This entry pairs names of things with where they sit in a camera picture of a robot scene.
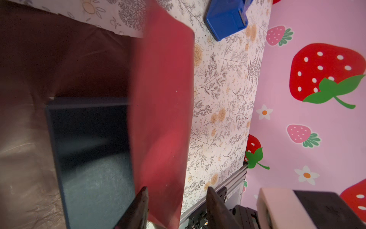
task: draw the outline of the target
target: blue object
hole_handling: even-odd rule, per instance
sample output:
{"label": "blue object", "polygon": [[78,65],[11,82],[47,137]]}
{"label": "blue object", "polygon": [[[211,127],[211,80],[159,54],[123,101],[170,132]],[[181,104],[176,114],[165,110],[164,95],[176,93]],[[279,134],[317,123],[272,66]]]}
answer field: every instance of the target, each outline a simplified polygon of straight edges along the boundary
{"label": "blue object", "polygon": [[252,2],[253,0],[211,0],[205,24],[216,41],[248,26],[245,12]]}

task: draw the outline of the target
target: open box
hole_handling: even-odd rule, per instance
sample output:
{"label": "open box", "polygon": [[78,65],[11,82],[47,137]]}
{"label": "open box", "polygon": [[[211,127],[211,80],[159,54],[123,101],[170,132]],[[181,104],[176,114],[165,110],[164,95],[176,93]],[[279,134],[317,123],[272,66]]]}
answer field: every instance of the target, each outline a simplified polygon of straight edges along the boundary
{"label": "open box", "polygon": [[67,228],[112,229],[135,197],[127,100],[55,98],[45,110]]}

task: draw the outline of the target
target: pink wallpaper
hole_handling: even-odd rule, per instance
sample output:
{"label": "pink wallpaper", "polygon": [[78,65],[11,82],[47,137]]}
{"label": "pink wallpaper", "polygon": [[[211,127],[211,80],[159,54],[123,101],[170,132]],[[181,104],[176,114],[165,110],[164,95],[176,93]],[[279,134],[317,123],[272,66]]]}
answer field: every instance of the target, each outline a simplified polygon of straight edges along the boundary
{"label": "pink wallpaper", "polygon": [[[266,44],[250,127],[262,147],[259,163],[270,169],[252,163],[243,206],[256,209],[261,187],[341,194],[366,179],[365,12],[365,0],[273,5],[269,31],[290,30],[267,37],[285,41]],[[341,105],[335,96],[355,107]],[[247,150],[256,145],[249,144]],[[366,222],[365,182],[344,199]]]}

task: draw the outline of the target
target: red strawberry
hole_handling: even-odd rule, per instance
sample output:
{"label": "red strawberry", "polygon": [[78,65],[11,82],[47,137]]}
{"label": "red strawberry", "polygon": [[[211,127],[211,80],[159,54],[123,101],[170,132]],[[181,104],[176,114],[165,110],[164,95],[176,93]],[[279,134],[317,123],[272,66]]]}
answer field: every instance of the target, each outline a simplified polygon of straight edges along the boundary
{"label": "red strawberry", "polygon": [[287,126],[287,133],[291,140],[297,144],[301,144],[306,148],[319,146],[321,139],[318,134],[311,133],[307,126],[291,124]]}
{"label": "red strawberry", "polygon": [[263,159],[263,150],[260,142],[253,135],[249,135],[244,157],[244,160],[248,162],[248,168],[252,169],[258,164],[265,169],[269,169],[268,166],[264,166],[259,163],[259,161],[261,161],[262,159]]}
{"label": "red strawberry", "polygon": [[267,42],[271,46],[275,46],[278,44],[279,46],[282,46],[284,44],[287,44],[287,40],[291,40],[294,32],[291,32],[291,29],[286,29],[283,25],[274,27],[272,29],[269,29],[267,32]]}
{"label": "red strawberry", "polygon": [[248,141],[247,141],[247,148],[245,149],[245,152],[250,152],[252,154],[255,153],[255,151],[259,148],[261,148],[261,143],[259,142],[259,140],[254,137],[253,135],[249,135],[248,136]]}
{"label": "red strawberry", "polygon": [[366,61],[359,53],[329,44],[310,44],[293,58],[290,72],[290,92],[298,100],[324,103],[335,98],[347,108],[355,105],[337,96],[355,90],[364,77]]}
{"label": "red strawberry", "polygon": [[344,190],[340,197],[366,223],[366,179]]}

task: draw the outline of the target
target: red cardboard sheet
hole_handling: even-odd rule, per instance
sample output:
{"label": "red cardboard sheet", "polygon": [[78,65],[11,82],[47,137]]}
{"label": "red cardboard sheet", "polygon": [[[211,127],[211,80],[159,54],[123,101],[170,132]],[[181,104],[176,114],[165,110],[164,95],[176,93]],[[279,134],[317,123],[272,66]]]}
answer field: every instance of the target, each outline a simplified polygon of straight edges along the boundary
{"label": "red cardboard sheet", "polygon": [[194,33],[155,1],[134,57],[128,128],[136,193],[149,220],[178,228],[193,113]]}

